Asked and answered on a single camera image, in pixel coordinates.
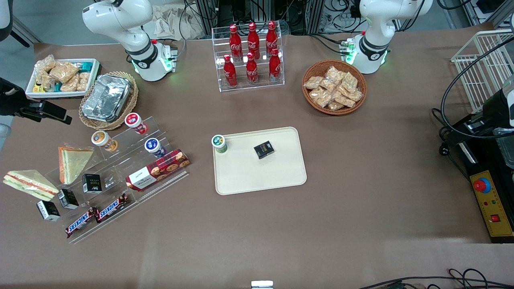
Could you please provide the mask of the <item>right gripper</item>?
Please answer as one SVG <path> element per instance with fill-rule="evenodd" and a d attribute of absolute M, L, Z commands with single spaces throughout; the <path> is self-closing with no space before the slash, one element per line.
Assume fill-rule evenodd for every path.
<path fill-rule="evenodd" d="M 27 108 L 30 104 L 24 90 L 19 86 L 1 78 L 0 79 L 0 115 L 18 116 L 28 118 L 35 122 L 41 122 L 43 118 L 48 118 L 70 125 L 72 117 L 67 114 L 67 110 L 49 101 L 40 102 L 40 111 Z"/>

